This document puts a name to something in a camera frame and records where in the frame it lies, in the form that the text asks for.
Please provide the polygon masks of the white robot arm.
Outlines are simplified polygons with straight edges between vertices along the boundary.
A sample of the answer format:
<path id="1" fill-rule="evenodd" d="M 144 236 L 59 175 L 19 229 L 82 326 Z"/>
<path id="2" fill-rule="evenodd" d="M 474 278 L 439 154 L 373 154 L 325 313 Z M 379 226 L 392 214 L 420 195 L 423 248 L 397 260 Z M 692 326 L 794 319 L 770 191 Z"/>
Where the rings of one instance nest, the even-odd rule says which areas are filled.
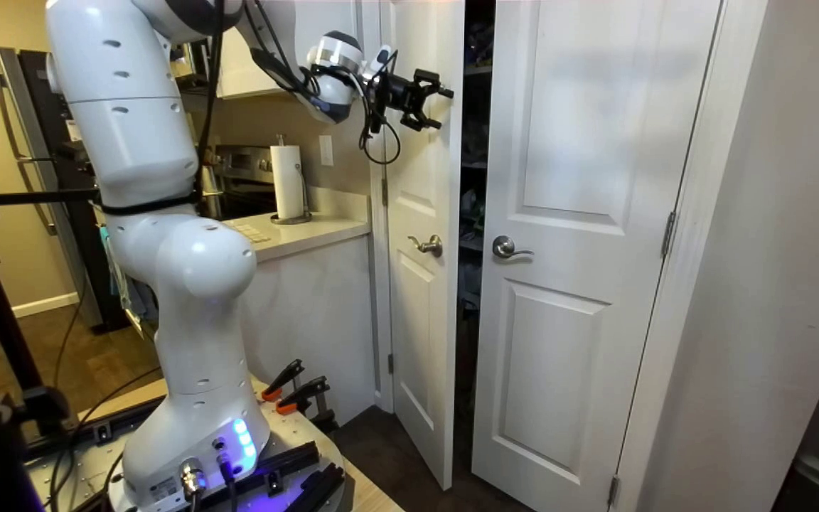
<path id="1" fill-rule="evenodd" d="M 114 507 L 177 512 L 251 477 L 271 440 L 244 364 L 239 297 L 252 282 L 252 245 L 195 209 L 200 157 L 171 51 L 239 32 L 252 61 L 308 108 L 342 123 L 353 108 L 379 131 L 390 114 L 412 131 L 441 76 L 396 70 L 326 32 L 289 64 L 261 0 L 48 0 L 48 70 L 82 134 L 120 273 L 157 296 L 164 400 L 124 440 Z"/>

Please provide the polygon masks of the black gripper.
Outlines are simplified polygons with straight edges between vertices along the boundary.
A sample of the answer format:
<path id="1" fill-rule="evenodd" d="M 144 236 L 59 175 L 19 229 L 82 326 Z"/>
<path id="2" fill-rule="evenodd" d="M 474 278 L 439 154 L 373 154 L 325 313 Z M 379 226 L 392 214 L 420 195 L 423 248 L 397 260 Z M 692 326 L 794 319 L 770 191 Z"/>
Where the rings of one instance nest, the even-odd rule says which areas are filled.
<path id="1" fill-rule="evenodd" d="M 396 108 L 400 114 L 400 124 L 412 131 L 423 131 L 423 127 L 441 131 L 441 123 L 423 114 L 423 101 L 429 94 L 441 94 L 447 98 L 454 97 L 454 91 L 441 81 L 439 70 L 416 68 L 409 78 L 392 70 L 385 70 L 370 81 L 367 120 L 373 127 L 380 127 L 385 110 Z"/>

